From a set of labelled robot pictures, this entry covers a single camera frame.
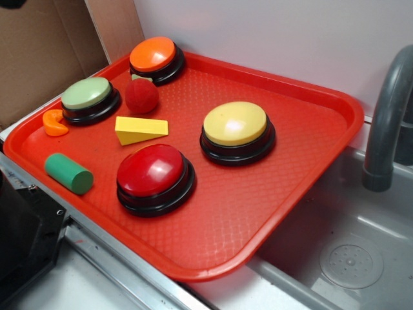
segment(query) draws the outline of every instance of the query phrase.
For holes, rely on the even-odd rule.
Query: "yellow button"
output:
[[[265,111],[250,102],[235,101],[211,110],[204,119],[204,130],[212,142],[227,146],[250,143],[264,132],[267,126]]]

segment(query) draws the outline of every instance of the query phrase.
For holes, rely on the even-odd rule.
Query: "gray faucet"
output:
[[[413,45],[394,58],[381,87],[363,167],[365,188],[383,192],[392,184],[393,161],[413,165]]]

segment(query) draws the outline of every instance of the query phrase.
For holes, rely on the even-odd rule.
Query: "green button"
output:
[[[110,84],[104,77],[90,77],[74,83],[62,95],[62,104],[72,110],[90,107],[105,98]]]

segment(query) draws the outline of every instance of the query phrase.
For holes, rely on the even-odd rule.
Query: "sink drain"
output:
[[[383,259],[370,242],[349,236],[323,248],[320,266],[331,282],[347,289],[362,289],[379,280]]]

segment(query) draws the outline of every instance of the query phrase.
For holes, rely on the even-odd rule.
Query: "orange crescent block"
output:
[[[69,128],[60,124],[63,119],[63,110],[48,110],[43,114],[43,126],[49,136],[58,137],[66,134]]]

